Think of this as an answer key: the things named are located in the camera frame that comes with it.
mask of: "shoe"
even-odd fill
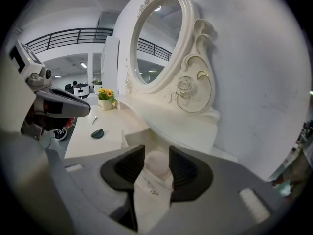
[[[56,141],[61,141],[61,140],[65,139],[66,136],[67,136],[67,130],[64,127],[62,130],[55,130],[54,131],[54,138]]]

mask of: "oval mirror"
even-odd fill
[[[181,24],[182,10],[177,0],[161,1],[146,19],[134,62],[141,82],[149,84],[163,71],[178,41]]]

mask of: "white wall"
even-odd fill
[[[66,76],[61,78],[54,78],[52,80],[52,85],[64,90],[65,85],[71,84],[73,86],[73,81],[79,83],[87,83],[87,74],[79,74],[74,76]]]
[[[45,62],[50,59],[64,56],[79,55],[85,53],[101,53],[104,48],[104,45],[105,44],[93,44],[93,43],[67,45],[45,50],[43,52],[36,54],[36,56],[41,62]]]
[[[23,32],[18,39],[26,44],[56,31],[82,27],[95,28],[100,14],[101,11],[97,8],[76,8],[48,14],[28,24],[20,25]]]
[[[125,58],[144,1],[131,0],[114,28],[120,38],[120,93],[125,93]],[[216,30],[209,55],[214,108],[221,113],[214,146],[266,179],[290,152],[306,118],[311,71],[301,31],[280,0],[192,1]]]
[[[174,34],[166,26],[159,18],[149,17],[143,25],[139,37],[173,53],[177,42],[177,34]]]
[[[104,48],[104,62],[101,67],[101,81],[104,88],[118,93],[117,88],[117,59],[119,38],[107,37]]]
[[[307,113],[307,117],[306,117],[305,122],[310,122],[310,121],[313,121],[313,96],[311,96],[311,98],[310,98],[310,105],[309,105],[309,109],[308,109],[308,113]]]
[[[102,12],[99,20],[99,28],[114,29],[119,13]]]
[[[93,78],[98,79],[99,81],[101,81],[101,74],[93,74]]]
[[[140,51],[140,50],[137,51],[137,59],[142,59],[142,60],[145,60],[145,61],[149,61],[151,63],[162,65],[164,67],[168,63],[168,61],[166,61],[166,60],[164,60],[162,58],[153,56],[151,54],[145,53],[145,52]]]

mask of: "balcony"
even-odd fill
[[[107,28],[76,28],[54,32],[42,37],[36,38],[26,45],[29,46],[35,54],[43,51],[84,43],[104,44],[108,36],[113,35],[113,29]],[[138,50],[144,53],[169,61],[172,53],[164,48],[155,45],[145,39],[139,38]]]

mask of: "white pillar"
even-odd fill
[[[117,87],[117,59],[118,59],[118,37],[107,37],[104,45],[104,53],[101,62],[101,81],[104,88],[114,90],[118,94]]]
[[[93,87],[93,52],[88,53],[87,57],[87,83],[90,87]]]

